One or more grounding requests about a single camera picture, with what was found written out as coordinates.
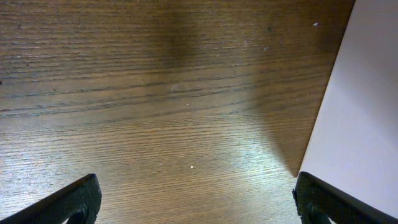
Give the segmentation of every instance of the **wooden surface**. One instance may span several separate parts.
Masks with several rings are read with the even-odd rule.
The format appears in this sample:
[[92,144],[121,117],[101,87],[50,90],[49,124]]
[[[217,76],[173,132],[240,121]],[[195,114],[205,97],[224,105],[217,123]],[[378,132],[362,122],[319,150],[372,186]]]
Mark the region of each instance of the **wooden surface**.
[[94,172],[97,223],[299,223],[352,5],[1,1],[0,218]]

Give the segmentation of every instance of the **wood grain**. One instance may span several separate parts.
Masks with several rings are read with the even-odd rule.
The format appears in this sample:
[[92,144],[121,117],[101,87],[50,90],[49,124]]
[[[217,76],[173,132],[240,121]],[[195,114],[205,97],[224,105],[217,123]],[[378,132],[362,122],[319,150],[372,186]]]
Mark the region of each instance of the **wood grain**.
[[0,219],[94,172],[97,223],[299,223],[352,5],[0,1]]

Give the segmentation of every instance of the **wooden table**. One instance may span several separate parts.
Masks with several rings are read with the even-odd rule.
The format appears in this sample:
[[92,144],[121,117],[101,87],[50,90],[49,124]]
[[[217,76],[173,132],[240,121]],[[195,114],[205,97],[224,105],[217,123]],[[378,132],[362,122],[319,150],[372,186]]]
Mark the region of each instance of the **wooden table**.
[[1,1],[0,219],[81,176],[97,223],[299,223],[353,1]]

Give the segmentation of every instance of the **black plastic part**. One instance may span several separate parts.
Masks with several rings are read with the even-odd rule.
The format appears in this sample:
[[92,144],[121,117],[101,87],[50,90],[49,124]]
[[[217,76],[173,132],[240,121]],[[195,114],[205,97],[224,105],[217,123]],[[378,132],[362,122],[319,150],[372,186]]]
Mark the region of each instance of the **black plastic part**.
[[0,224],[94,224],[101,198],[96,175],[88,174]]
[[294,198],[303,224],[398,223],[398,220],[307,172],[298,175]]

